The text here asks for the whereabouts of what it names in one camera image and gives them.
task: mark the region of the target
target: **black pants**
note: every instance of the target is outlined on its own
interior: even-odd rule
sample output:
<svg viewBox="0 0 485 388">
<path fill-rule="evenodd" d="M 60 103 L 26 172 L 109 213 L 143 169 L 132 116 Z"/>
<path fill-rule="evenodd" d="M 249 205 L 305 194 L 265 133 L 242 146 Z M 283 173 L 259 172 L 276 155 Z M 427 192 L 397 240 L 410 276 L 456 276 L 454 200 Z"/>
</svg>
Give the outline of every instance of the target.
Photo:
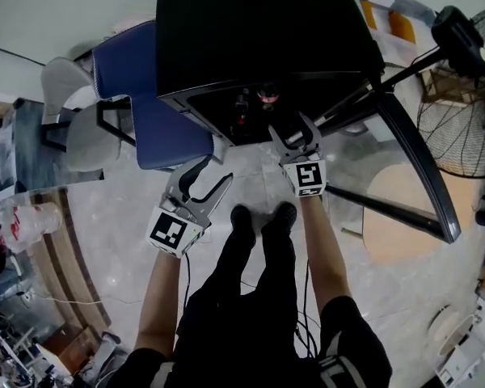
<svg viewBox="0 0 485 388">
<path fill-rule="evenodd" d="M 241 296 L 241 275 L 255 242 L 250 226 L 236 226 L 212 275 L 191 297 L 179 324 L 176 363 L 226 353 L 228 361 L 273 352 L 294 358 L 297 325 L 295 254 L 289 232 L 274 221 L 262 229 L 266 268 L 255 291 Z"/>
</svg>

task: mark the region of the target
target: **person's foot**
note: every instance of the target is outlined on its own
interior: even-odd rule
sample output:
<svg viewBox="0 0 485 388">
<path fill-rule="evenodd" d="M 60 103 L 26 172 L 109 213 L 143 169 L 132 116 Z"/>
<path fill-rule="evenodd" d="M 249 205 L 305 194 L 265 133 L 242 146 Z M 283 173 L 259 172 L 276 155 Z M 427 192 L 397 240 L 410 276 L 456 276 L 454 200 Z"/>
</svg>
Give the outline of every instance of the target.
<svg viewBox="0 0 485 388">
<path fill-rule="evenodd" d="M 291 231 L 294 222 L 297 220 L 297 208 L 291 203 L 284 202 L 275 210 L 273 223 L 280 228 Z"/>
<path fill-rule="evenodd" d="M 232 227 L 250 227 L 251 228 L 251 213 L 244 205 L 236 205 L 230 213 L 230 221 Z"/>
</svg>

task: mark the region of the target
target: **white container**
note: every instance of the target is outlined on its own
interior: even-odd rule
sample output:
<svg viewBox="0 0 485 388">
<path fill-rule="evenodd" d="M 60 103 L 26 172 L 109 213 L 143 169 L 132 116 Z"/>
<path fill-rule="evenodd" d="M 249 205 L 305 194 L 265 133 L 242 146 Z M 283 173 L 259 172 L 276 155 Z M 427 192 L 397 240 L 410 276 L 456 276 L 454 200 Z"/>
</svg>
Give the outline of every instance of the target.
<svg viewBox="0 0 485 388">
<path fill-rule="evenodd" d="M 63 216 L 54 203 L 15 207 L 11 219 L 4 224 L 0 234 L 14 253 L 20 253 L 39 242 L 43 234 L 50 234 L 61 227 Z"/>
</svg>

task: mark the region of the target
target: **table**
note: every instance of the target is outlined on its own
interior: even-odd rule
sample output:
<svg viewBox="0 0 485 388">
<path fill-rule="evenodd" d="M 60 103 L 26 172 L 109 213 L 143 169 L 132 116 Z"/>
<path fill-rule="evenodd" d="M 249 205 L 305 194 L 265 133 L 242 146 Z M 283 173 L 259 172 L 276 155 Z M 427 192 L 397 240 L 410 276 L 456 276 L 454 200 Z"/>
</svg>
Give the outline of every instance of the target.
<svg viewBox="0 0 485 388">
<path fill-rule="evenodd" d="M 463 231 L 472 220 L 474 201 L 481 182 L 441 174 Z M 396 164 L 381 170 L 373 178 L 367 193 L 434 213 L 431 201 L 410 164 Z M 363 241 L 372 261 L 379 264 L 422 255 L 444 244 L 429 234 L 369 209 L 363 212 Z"/>
</svg>

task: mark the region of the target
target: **blue chair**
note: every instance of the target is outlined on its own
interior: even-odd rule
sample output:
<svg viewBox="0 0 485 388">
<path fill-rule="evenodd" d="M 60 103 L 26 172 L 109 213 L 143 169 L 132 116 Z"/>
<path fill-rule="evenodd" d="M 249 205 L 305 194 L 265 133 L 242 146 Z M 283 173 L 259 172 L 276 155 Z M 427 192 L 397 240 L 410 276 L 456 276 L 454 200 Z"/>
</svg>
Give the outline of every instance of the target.
<svg viewBox="0 0 485 388">
<path fill-rule="evenodd" d="M 137 161 L 144 170 L 167 169 L 213 154 L 212 134 L 156 97 L 155 48 L 155 22 L 149 21 L 92 50 L 97 95 L 131 99 Z M 100 113 L 98 124 L 103 126 Z M 129 141 L 120 131 L 103 128 Z"/>
</svg>

